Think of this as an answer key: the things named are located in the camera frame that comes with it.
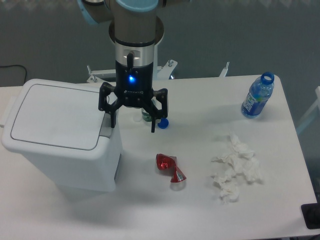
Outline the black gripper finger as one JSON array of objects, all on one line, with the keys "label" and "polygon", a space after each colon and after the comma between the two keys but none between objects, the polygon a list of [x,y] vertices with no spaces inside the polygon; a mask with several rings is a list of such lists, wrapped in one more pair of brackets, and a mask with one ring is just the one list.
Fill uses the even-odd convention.
[{"label": "black gripper finger", "polygon": [[[157,103],[157,107],[153,109],[150,108],[152,98],[155,98]],[[168,117],[168,90],[166,88],[151,89],[147,97],[143,99],[143,108],[152,116],[151,132],[154,133],[156,124],[160,122],[161,118]]]},{"label": "black gripper finger", "polygon": [[99,98],[98,98],[98,109],[100,111],[104,111],[106,114],[110,115],[110,127],[115,128],[117,120],[116,120],[116,112],[117,110],[124,105],[124,99],[118,96],[117,99],[109,104],[109,96],[111,93],[117,93],[116,87],[112,86],[108,82],[102,83],[99,88]]}]

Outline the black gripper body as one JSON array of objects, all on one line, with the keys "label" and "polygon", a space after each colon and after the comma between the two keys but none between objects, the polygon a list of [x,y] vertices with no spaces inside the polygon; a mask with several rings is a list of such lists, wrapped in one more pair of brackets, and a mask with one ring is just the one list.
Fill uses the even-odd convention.
[{"label": "black gripper body", "polygon": [[153,97],[154,64],[135,66],[134,60],[134,53],[129,52],[126,56],[126,65],[119,62],[115,64],[115,95],[125,107],[148,108],[151,106]]}]

